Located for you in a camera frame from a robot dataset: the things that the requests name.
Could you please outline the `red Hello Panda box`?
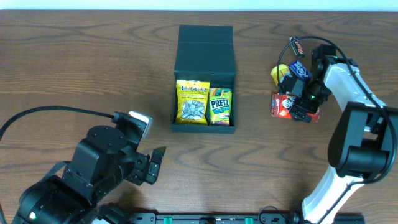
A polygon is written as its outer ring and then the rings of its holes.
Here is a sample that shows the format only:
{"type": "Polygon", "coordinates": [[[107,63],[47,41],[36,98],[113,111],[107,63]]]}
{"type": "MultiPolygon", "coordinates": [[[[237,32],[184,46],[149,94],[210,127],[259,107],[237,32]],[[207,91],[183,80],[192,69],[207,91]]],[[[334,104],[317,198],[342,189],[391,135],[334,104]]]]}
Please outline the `red Hello Panda box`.
{"type": "Polygon", "coordinates": [[[286,118],[295,121],[303,121],[306,123],[317,123],[320,118],[320,109],[315,114],[311,114],[299,109],[295,106],[301,97],[295,95],[285,95],[273,93],[271,97],[271,115],[276,118],[286,118]]]}

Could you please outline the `yellow sunflower seed bag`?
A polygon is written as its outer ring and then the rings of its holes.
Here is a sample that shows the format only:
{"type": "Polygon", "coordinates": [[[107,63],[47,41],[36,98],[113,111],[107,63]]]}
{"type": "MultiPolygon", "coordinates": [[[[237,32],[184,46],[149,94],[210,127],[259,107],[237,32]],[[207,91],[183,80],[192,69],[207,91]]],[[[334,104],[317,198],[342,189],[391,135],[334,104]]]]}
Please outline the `yellow sunflower seed bag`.
{"type": "Polygon", "coordinates": [[[177,80],[176,124],[207,125],[205,118],[210,82],[177,80]]]}

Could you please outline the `black gift box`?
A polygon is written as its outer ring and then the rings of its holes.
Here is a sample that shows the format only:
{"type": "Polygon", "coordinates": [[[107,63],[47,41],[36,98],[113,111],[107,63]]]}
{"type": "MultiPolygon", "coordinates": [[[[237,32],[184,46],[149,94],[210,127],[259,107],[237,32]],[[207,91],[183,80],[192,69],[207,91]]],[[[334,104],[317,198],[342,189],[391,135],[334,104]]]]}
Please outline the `black gift box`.
{"type": "Polygon", "coordinates": [[[178,124],[177,94],[171,118],[173,132],[233,134],[237,128],[235,100],[236,60],[232,26],[186,25],[179,26],[174,80],[208,82],[211,88],[229,88],[232,91],[230,125],[214,126],[178,124]]]}

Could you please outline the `green Pretz snack box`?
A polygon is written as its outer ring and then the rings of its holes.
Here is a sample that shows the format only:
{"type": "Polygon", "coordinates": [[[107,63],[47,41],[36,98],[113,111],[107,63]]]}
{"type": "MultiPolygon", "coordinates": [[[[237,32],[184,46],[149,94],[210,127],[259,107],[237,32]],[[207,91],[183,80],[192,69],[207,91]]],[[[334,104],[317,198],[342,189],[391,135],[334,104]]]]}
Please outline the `green Pretz snack box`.
{"type": "Polygon", "coordinates": [[[210,124],[229,126],[231,117],[232,90],[230,88],[210,88],[210,124]]]}

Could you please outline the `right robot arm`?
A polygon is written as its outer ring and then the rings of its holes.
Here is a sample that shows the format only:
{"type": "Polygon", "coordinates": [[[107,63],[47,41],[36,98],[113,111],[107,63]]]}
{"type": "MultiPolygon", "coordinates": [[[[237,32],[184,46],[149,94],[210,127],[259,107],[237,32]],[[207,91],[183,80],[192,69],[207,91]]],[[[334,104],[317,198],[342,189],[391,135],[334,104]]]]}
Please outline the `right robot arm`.
{"type": "Polygon", "coordinates": [[[342,115],[328,145],[325,175],[287,223],[333,223],[355,191],[388,174],[397,153],[397,109],[371,93],[354,60],[314,53],[311,74],[289,107],[292,119],[311,122],[330,95],[342,115]]]}

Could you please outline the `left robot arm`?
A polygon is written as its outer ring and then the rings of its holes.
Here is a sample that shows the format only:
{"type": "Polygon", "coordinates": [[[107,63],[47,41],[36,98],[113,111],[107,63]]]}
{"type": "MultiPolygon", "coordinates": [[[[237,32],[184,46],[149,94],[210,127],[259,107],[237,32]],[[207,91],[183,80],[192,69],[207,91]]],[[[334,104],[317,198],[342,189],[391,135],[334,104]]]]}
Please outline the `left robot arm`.
{"type": "Polygon", "coordinates": [[[92,127],[70,161],[55,165],[21,195],[13,223],[91,223],[98,203],[124,180],[154,184],[165,150],[143,155],[121,130],[92,127]]]}

